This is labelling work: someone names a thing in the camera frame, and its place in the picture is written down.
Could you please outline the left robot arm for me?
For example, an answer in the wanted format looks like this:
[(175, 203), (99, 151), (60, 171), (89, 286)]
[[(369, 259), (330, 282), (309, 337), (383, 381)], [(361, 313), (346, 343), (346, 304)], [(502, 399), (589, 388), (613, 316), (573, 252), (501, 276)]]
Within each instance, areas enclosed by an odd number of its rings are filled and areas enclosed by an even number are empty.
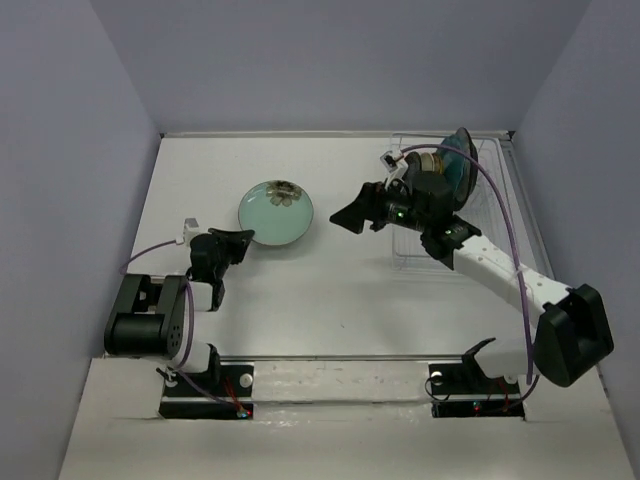
[[(195, 339), (195, 314), (220, 309), (224, 276), (244, 260), (254, 235), (252, 230), (202, 231), (186, 222), (180, 236), (134, 254), (120, 268), (122, 281), (104, 330), (105, 352), (161, 362), (198, 394), (215, 392), (221, 383), (220, 355), (214, 345)], [(164, 247), (188, 250), (184, 273), (128, 271), (131, 263)]]

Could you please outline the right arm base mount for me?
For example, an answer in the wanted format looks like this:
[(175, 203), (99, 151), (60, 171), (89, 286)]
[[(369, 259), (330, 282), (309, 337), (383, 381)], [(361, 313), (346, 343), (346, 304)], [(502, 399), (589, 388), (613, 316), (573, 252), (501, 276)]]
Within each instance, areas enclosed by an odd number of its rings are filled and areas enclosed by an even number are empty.
[(430, 364), (424, 389), (434, 418), (525, 418), (517, 383), (485, 378), (462, 362)]

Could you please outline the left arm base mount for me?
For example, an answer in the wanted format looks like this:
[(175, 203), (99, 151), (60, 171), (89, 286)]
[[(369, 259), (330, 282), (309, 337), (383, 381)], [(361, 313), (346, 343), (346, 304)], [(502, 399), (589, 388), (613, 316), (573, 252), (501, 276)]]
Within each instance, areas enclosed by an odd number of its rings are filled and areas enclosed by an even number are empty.
[(168, 420), (249, 421), (254, 418), (255, 380), (251, 363), (221, 364), (219, 381), (207, 373), (179, 374), (156, 368), (163, 379), (158, 414)]

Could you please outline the brown rimmed cream plate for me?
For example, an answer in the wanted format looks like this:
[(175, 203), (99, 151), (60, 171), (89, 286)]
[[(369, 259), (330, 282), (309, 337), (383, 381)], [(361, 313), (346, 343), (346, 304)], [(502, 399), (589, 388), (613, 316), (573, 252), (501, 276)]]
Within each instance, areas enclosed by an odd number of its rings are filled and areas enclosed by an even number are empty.
[(462, 178), (454, 193), (454, 210), (459, 211), (465, 206), (476, 187), (478, 177), (478, 168), (476, 165), (478, 161), (478, 152), (471, 135), (466, 128), (460, 127), (456, 131), (454, 138), (459, 143), (458, 149), (465, 152), (474, 160), (474, 162), (470, 162), (466, 157), (462, 157)]

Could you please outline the cream plate with black spot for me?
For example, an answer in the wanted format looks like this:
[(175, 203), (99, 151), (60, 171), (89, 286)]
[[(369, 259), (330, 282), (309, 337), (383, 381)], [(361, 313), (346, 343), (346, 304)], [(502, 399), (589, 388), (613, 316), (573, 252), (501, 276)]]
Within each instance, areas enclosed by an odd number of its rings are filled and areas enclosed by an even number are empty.
[(434, 166), (433, 166), (433, 154), (435, 153), (430, 153), (430, 152), (422, 152), (420, 153), (421, 158), (422, 158), (422, 171), (425, 172), (433, 172), (436, 173), (434, 171)]

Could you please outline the yellow amber plate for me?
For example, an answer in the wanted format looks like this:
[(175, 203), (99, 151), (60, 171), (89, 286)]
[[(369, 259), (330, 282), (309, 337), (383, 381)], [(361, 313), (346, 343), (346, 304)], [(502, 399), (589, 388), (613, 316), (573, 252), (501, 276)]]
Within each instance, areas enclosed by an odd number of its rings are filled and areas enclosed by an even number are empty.
[(444, 162), (443, 159), (440, 155), (438, 154), (433, 154), (433, 166), (434, 166), (434, 171), (440, 175), (442, 175), (444, 173)]

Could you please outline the teal scalloped plate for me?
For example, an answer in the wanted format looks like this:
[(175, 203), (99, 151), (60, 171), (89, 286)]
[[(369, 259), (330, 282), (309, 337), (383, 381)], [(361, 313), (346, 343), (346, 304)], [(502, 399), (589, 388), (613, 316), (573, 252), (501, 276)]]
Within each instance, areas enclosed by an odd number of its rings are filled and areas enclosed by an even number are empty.
[(449, 150), (449, 147), (469, 153), (468, 135), (464, 128), (447, 136), (436, 150), (442, 160), (443, 175), (452, 189), (456, 190), (464, 176), (466, 157)]

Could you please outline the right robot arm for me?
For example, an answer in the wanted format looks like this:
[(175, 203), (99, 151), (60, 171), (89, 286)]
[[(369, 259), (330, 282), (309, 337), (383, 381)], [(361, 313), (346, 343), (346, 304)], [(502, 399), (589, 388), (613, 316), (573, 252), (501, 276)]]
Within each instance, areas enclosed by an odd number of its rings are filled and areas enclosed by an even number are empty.
[(521, 375), (539, 375), (566, 388), (613, 352), (604, 302), (595, 288), (569, 287), (518, 262), (458, 216), (453, 203), (444, 177), (423, 172), (410, 187), (398, 180), (364, 183), (330, 221), (354, 234), (388, 224), (417, 231), (432, 259), (521, 313), (523, 339), (489, 337), (464, 354), (460, 379), (468, 390), (482, 392), (496, 378)]

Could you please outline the light green floral plate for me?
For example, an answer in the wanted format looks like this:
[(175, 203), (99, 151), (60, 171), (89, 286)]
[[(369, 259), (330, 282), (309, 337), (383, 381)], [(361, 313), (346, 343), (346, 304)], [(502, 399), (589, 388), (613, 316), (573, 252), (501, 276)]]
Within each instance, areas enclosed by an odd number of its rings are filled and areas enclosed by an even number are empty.
[(255, 185), (238, 207), (242, 230), (253, 230), (253, 241), (267, 247), (281, 247), (302, 238), (314, 218), (308, 193), (296, 183), (270, 180)]

